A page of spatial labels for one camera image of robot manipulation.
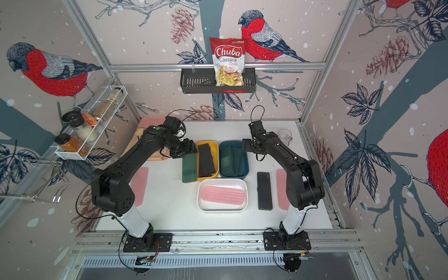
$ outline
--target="dark green container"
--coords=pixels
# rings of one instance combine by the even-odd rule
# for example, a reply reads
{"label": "dark green container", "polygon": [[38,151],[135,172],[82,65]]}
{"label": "dark green container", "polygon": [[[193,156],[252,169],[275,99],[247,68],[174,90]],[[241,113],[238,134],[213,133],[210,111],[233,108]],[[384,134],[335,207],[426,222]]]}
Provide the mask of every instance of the dark green container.
{"label": "dark green container", "polygon": [[197,155],[193,153],[182,157],[182,183],[191,183],[198,180],[197,158]]}
{"label": "dark green container", "polygon": [[223,178],[244,179],[249,173],[247,153],[241,141],[224,141],[219,146],[220,174]]}

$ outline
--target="pink container lid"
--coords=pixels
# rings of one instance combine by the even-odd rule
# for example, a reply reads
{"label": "pink container lid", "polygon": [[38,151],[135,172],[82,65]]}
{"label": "pink container lid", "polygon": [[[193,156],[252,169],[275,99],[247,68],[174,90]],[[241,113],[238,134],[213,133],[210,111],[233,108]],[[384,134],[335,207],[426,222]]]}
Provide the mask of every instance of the pink container lid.
{"label": "pink container lid", "polygon": [[141,167],[132,177],[131,190],[134,192],[136,207],[143,203],[143,197],[145,196],[146,182],[148,181],[148,167]]}
{"label": "pink container lid", "polygon": [[138,127],[148,128],[150,125],[162,125],[164,122],[164,116],[147,116],[140,120]]}
{"label": "pink container lid", "polygon": [[286,171],[284,169],[277,170],[277,202],[281,210],[289,208],[289,200],[286,196]]}

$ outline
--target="black wall basket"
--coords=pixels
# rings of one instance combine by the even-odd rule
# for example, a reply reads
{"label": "black wall basket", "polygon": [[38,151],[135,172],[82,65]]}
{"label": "black wall basket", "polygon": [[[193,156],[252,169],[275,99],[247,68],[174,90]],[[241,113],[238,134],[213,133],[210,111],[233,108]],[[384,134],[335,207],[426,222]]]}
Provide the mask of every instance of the black wall basket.
{"label": "black wall basket", "polygon": [[244,86],[215,86],[215,70],[213,68],[182,69],[181,88],[185,94],[192,93],[252,93],[255,92],[255,68],[245,68],[243,72]]}

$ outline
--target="glass jar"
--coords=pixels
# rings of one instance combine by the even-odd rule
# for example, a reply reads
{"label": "glass jar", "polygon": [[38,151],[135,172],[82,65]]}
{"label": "glass jar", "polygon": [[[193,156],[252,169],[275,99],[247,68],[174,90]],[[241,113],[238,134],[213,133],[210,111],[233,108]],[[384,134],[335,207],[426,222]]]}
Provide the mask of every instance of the glass jar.
{"label": "glass jar", "polygon": [[93,128],[86,124],[84,117],[79,111],[70,111],[62,116],[62,121],[67,123],[75,130],[79,140],[85,142],[92,142],[98,137],[98,133],[93,131]]}
{"label": "glass jar", "polygon": [[55,138],[56,144],[59,147],[70,153],[78,153],[80,156],[87,156],[89,154],[90,148],[86,145],[82,145],[82,142],[75,138],[71,137],[67,133],[61,133]]}

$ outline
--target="yellow bowl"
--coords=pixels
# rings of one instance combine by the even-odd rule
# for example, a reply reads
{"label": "yellow bowl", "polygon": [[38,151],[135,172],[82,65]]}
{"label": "yellow bowl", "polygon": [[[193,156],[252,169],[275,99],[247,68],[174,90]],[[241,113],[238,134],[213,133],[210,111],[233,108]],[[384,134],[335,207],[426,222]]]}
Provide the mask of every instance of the yellow bowl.
{"label": "yellow bowl", "polygon": [[213,165],[215,166],[215,174],[213,174],[210,177],[199,177],[199,152],[197,154],[198,160],[197,160],[197,174],[198,174],[198,182],[201,182],[205,179],[213,179],[218,177],[218,173],[220,172],[220,166],[219,166],[219,148],[218,143],[214,141],[198,141],[196,142],[196,146],[200,146],[203,144],[208,144],[210,146],[210,152],[211,156],[213,157]]}

